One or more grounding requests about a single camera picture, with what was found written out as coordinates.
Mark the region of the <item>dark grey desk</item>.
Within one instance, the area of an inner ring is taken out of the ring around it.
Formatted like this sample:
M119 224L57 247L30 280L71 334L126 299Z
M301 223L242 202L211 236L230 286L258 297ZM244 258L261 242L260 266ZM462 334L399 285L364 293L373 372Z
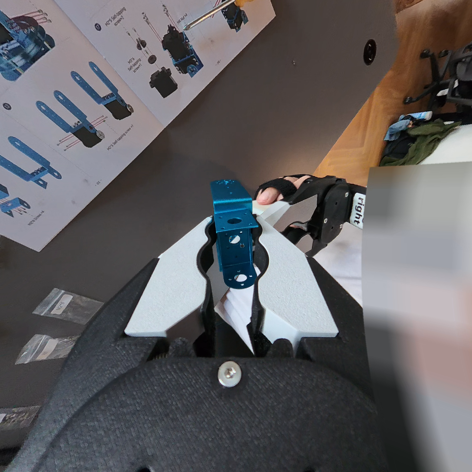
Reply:
M341 334L295 357L191 357L123 330L157 257L211 213L209 183L253 192L311 172L397 53L392 1L274 1L276 17L41 252L5 240L1 406L42 405L7 471L386 471L362 310L311 263ZM58 288L86 324L32 314ZM68 357L15 364L36 334Z

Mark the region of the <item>blue cloth bundle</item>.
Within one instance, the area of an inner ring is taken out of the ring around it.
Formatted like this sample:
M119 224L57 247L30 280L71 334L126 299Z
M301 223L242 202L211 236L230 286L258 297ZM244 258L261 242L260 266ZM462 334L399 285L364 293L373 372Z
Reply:
M402 131L408 128L419 126L424 122L430 121L432 115L432 111L423 111L407 115L401 115L398 118L398 121L390 125L387 129L384 141L394 141L395 139L398 139Z

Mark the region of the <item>black office chair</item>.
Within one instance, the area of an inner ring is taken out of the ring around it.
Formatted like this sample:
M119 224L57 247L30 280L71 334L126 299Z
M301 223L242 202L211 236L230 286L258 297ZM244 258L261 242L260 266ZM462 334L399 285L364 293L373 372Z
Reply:
M406 97L405 105L415 103L430 96L427 108L435 111L446 103L454 103L457 110L472 105L472 44L457 50L442 50L436 55L429 49L420 54L421 59L429 59L431 83L417 97Z

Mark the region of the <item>yellow handled screwdriver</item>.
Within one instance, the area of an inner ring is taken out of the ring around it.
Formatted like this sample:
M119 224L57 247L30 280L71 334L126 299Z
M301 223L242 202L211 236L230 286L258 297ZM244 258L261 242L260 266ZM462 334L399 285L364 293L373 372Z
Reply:
M188 31L192 29L193 27L199 25L203 21L209 19L210 17L214 16L217 12L221 11L222 9L227 8L231 4L236 4L237 7L243 7L245 3L247 2L252 2L251 0L225 0L221 1L218 5L214 6L212 9L204 13L203 15L200 15L196 19L190 21L187 23L184 27L184 31Z

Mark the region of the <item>blue metal U bracket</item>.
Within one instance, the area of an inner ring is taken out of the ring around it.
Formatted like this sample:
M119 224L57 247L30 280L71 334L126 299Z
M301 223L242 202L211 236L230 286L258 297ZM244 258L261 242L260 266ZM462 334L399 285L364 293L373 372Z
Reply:
M252 215L250 194L238 180L216 180L210 183L214 216L217 221L240 221Z

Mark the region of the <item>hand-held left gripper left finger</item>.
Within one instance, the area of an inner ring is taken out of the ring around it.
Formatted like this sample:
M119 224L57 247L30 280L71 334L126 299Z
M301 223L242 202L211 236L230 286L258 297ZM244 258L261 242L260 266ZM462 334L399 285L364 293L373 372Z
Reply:
M205 229L211 222L212 217L205 218L159 256L125 328L126 335L166 337L202 306L207 281L197 266L197 256L208 242Z

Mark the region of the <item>printed assembly manual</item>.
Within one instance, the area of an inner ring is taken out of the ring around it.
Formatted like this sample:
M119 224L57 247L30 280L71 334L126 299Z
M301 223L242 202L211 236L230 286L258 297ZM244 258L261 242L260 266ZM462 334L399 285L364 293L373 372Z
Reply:
M271 1L1 1L1 236L41 251L260 33Z

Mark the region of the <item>green jacket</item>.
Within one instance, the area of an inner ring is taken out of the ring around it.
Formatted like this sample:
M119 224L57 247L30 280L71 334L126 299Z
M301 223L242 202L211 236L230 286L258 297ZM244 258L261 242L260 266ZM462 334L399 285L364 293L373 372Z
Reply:
M461 121L436 119L407 128L397 139L386 145L380 167L417 165L430 156L442 140L455 131Z

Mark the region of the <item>person's right hand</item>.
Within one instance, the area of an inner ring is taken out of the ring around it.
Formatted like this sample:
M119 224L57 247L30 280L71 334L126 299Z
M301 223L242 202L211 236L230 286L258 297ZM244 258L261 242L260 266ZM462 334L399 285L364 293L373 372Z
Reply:
M259 186L254 200L261 205L269 205L292 196L301 184L312 175L291 175L269 180Z

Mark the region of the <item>blue bracket with round plate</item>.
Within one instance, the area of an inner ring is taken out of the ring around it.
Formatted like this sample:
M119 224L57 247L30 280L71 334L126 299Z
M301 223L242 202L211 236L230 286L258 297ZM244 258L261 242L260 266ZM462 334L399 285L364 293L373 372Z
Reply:
M252 261L252 229L258 224L251 210L215 211L214 221L225 284L233 289L252 286L257 277Z

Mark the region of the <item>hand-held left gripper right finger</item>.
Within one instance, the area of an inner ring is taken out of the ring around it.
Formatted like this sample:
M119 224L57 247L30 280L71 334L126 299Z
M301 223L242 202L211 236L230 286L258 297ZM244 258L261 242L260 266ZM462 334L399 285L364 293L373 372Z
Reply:
M261 216L256 220L255 332L270 343L286 339L294 350L302 338L335 338L338 327L304 253Z

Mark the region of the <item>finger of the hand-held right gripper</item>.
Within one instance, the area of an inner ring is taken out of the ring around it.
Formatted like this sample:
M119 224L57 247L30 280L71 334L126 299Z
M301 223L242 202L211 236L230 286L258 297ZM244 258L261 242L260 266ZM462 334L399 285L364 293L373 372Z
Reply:
M307 223L293 223L283 231L283 235L306 256L315 256L319 252L319 241L308 232L307 225Z
M294 222L306 223L310 221L317 207L317 200L317 195L296 204L280 200L269 205L261 205L253 200L252 210L263 228L263 232L282 232Z

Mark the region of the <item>clear bag of screws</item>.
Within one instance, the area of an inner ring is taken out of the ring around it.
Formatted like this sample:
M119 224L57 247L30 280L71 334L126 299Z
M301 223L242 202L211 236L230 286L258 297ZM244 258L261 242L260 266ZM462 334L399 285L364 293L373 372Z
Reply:
M66 358L78 338L79 336L52 338L49 335L36 334L23 346L15 364Z
M0 409L0 431L29 428L36 418L40 405Z
M102 306L103 302L54 288L32 314L86 325Z

